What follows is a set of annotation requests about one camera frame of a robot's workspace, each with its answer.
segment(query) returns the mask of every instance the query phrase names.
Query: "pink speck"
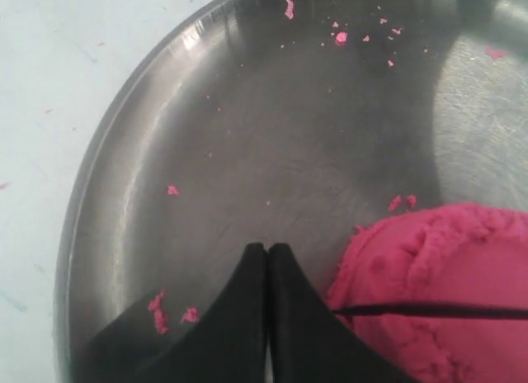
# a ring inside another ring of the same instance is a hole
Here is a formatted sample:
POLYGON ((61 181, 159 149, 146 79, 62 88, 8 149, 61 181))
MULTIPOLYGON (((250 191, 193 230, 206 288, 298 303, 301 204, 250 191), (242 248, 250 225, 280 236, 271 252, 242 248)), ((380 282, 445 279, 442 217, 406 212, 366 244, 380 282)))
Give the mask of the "pink speck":
POLYGON ((181 317, 180 324, 183 324, 185 321, 188 321, 189 323, 197 323, 200 321, 196 307, 187 307, 187 311, 181 317))
POLYGON ((287 4, 287 7, 286 7, 286 11, 284 15, 288 17, 290 20, 292 20, 294 18, 294 9, 295 9, 294 1, 286 0, 286 4, 287 4))
POLYGON ((403 198, 400 195, 397 195, 389 204, 389 212, 396 210, 400 204, 402 204, 403 198))
POLYGON ((417 198, 414 195, 409 195, 405 197, 405 201, 407 202, 409 208, 414 208, 417 203, 417 198))
POLYGON ((180 192, 176 189, 174 184, 171 184, 167 187, 167 194, 170 196, 178 196, 180 192))
POLYGON ((486 46, 486 54, 489 55, 492 59, 501 59, 504 57, 506 52, 504 50, 493 50, 491 47, 486 46))
POLYGON ((341 31, 336 35, 336 45, 343 46, 347 42, 348 34, 345 31, 341 31))
POLYGON ((148 304, 148 310, 153 312, 154 315, 154 326, 160 335, 163 335, 168 331, 167 321, 168 316, 163 313, 162 310, 162 298, 165 297, 165 291, 161 291, 156 297, 148 304))

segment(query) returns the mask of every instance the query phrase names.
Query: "metal surface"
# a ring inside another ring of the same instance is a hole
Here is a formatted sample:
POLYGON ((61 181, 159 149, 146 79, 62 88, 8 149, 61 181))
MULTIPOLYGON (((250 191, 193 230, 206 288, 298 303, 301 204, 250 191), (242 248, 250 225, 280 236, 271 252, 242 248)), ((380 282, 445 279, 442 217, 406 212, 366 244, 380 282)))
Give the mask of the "metal surface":
POLYGON ((164 286, 179 288, 179 338, 248 242, 289 242, 324 292, 353 226, 398 194, 528 209, 528 0, 294 1, 292 21, 285 0, 214 2, 107 112, 64 228, 62 367, 164 286))

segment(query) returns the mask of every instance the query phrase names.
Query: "light blue surface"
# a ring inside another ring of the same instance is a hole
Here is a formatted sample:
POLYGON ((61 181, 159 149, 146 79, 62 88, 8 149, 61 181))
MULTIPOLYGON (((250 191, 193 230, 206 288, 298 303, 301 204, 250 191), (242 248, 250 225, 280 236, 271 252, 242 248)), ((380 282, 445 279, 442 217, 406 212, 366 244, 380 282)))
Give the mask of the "light blue surface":
POLYGON ((55 263, 85 149, 141 59, 210 1, 0 0, 2 383, 57 381, 55 263))

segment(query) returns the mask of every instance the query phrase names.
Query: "black wire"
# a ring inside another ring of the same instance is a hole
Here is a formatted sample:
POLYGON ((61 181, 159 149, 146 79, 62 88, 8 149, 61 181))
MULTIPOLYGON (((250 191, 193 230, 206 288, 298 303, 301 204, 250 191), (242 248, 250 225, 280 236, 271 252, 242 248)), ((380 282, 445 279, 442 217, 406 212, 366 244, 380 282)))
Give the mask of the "black wire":
POLYGON ((385 303, 357 305, 332 310, 347 316, 400 314, 443 319, 528 319, 528 310, 457 303, 385 303))

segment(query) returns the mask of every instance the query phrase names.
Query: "pink play dough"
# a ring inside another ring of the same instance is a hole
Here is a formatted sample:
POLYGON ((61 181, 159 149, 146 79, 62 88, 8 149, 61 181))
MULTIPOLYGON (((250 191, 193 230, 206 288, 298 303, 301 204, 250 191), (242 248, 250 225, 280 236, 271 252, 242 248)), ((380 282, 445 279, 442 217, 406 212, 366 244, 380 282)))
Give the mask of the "pink play dough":
MULTIPOLYGON (((352 237, 331 309, 400 301, 528 307, 528 214, 475 204, 379 221, 352 237)), ((528 381, 528 321, 387 314, 342 319, 425 383, 528 381)))

